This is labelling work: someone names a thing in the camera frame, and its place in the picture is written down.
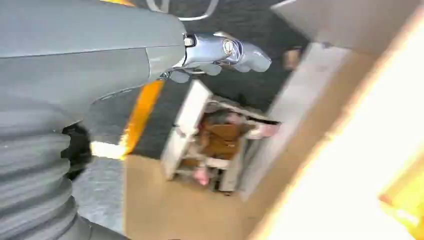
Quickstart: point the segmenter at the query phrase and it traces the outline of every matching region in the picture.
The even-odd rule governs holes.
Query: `bright light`
[[[123,160],[126,148],[106,142],[93,141],[90,144],[91,153],[97,157]]]

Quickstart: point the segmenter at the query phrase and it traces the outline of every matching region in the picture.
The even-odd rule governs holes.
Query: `white panel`
[[[332,0],[284,0],[271,7],[298,31],[313,40],[327,21]]]
[[[243,174],[240,191],[247,199],[296,131],[302,119],[322,94],[325,86],[343,65],[351,50],[311,43],[299,67],[274,100],[268,115],[281,121],[280,131],[263,140],[250,166]]]
[[[285,0],[271,7],[314,42],[381,54],[421,0]]]
[[[181,157],[189,145],[190,136],[196,132],[211,95],[211,91],[203,83],[193,80],[176,118],[176,127],[171,130],[160,157],[168,180],[173,178],[175,170],[180,165]]]

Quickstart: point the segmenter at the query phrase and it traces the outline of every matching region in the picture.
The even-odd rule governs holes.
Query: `gray robot arm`
[[[0,98],[48,104],[67,126],[98,98],[170,69],[185,32],[172,15],[108,2],[3,0]]]
[[[271,60],[241,43],[193,44],[176,17],[113,3],[1,0],[0,239],[124,239],[78,215],[62,129],[97,99],[163,73],[265,71]]]

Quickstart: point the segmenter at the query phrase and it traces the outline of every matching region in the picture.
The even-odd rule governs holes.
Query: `wooden floor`
[[[237,196],[166,181],[158,160],[130,155],[125,164],[124,231],[133,240],[246,240],[262,217]]]

